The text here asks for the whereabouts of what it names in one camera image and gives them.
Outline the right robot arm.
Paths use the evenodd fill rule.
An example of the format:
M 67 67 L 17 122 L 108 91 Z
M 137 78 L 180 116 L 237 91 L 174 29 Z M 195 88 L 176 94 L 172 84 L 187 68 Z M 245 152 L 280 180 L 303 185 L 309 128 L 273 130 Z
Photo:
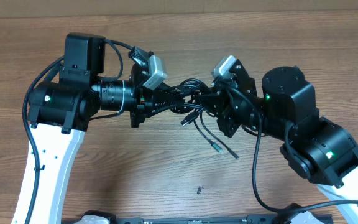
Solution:
M 262 96 L 239 60 L 224 59 L 213 85 L 196 98 L 231 137 L 242 128 L 257 138 L 282 141 L 288 165 L 315 184 L 349 223 L 358 223 L 358 143 L 340 125 L 320 116 L 314 86 L 296 66 L 277 67 L 262 78 Z

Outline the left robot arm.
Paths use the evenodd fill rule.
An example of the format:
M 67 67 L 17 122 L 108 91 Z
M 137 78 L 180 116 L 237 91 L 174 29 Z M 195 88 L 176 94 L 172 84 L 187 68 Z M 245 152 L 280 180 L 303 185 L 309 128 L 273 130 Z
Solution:
M 22 120 L 29 151 L 14 223 L 60 223 L 71 169 L 90 121 L 104 110 L 108 118 L 124 112 L 137 127 L 146 118 L 185 106 L 165 84 L 162 61 L 128 46 L 131 77 L 104 77 L 107 46 L 121 43 L 103 36 L 71 33 L 62 57 L 32 82 L 25 94 Z

